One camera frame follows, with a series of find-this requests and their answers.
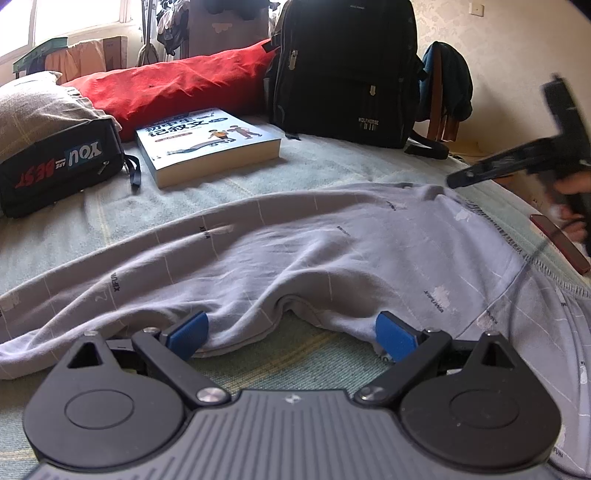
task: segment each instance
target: pillow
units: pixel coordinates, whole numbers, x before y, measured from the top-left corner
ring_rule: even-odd
[[[74,87],[56,85],[60,76],[58,72],[39,72],[0,87],[0,163],[74,125],[97,118],[115,121],[93,108]]]
[[[263,78],[274,52],[262,41],[240,50],[211,56],[154,63],[126,70],[92,73],[73,86],[96,108],[121,124],[121,140],[132,141],[135,130],[169,116],[206,108],[234,115],[264,108]]]

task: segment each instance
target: book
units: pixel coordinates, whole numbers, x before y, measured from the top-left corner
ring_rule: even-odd
[[[184,113],[136,131],[159,188],[272,160],[281,138],[219,109]]]

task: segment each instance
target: cable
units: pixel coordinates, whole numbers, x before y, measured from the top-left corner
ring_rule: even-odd
[[[518,284],[518,282],[522,282],[524,281],[523,278],[520,278],[521,275],[523,275],[525,272],[527,272],[529,270],[529,267],[531,266],[531,264],[542,254],[542,252],[545,250],[545,248],[550,244],[550,242],[552,242],[552,240],[557,237],[558,235],[560,235],[561,233],[564,232],[565,229],[567,229],[569,226],[580,222],[580,219],[575,219],[575,220],[571,220],[570,222],[566,223],[565,225],[563,225],[562,227],[560,227],[557,231],[555,231],[554,233],[552,233],[548,238],[546,238],[539,246],[538,248],[534,251],[533,254],[530,255],[530,257],[527,259],[527,261],[525,262],[524,266],[521,268],[521,270],[519,270],[519,272],[517,273],[517,275],[515,276],[515,293],[513,295],[513,298],[511,299],[511,309],[509,311],[509,317],[507,320],[507,341],[509,343],[511,343],[511,330],[512,330],[512,324],[513,324],[513,318],[515,315],[515,309],[517,308],[517,300],[519,299],[519,293],[521,292],[521,288],[523,285]],[[580,480],[591,480],[591,476],[580,476],[577,475],[575,473],[566,471],[565,469],[563,469],[561,466],[557,465],[555,462],[553,462],[551,459],[548,459],[547,462],[551,468],[553,468],[554,470],[556,470],[558,473],[561,473],[563,475],[568,475],[572,478],[577,478]]]
[[[529,267],[531,266],[531,264],[535,260],[537,260],[537,258],[542,254],[542,252],[552,242],[552,240],[554,240],[558,235],[563,233],[564,230],[567,229],[569,226],[574,225],[575,223],[580,222],[580,221],[581,221],[580,219],[571,220],[570,222],[568,222],[565,225],[563,225],[562,227],[560,227],[557,231],[552,233],[548,238],[546,238],[538,246],[538,248],[534,251],[534,253],[532,253],[529,256],[529,258],[527,259],[527,261],[525,262],[523,267],[521,267],[521,270],[519,270],[519,272],[517,272],[517,275],[515,276],[515,280],[514,280],[514,283],[515,283],[514,295],[513,295],[513,298],[510,299],[511,309],[509,311],[509,317],[508,317],[508,321],[507,321],[507,340],[509,343],[511,343],[511,330],[512,330],[512,324],[513,324],[513,318],[515,316],[515,309],[517,308],[517,300],[519,299],[519,294],[521,293],[521,289],[523,287],[523,285],[518,284],[518,282],[520,281],[523,283],[523,281],[524,281],[524,279],[521,279],[520,276],[523,275],[524,273],[526,273],[527,271],[529,271]]]

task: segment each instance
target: light switch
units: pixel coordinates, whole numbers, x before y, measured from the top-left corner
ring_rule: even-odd
[[[470,13],[477,17],[484,17],[484,5],[470,2]]]

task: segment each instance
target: triangular hole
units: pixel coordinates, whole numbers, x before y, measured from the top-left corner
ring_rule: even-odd
[[[484,358],[482,359],[483,365],[489,367],[500,367],[500,368],[515,368],[513,362],[509,359],[505,351],[497,343],[491,343],[488,346]]]
[[[94,343],[85,343],[68,364],[68,368],[98,367],[102,364],[96,345]]]

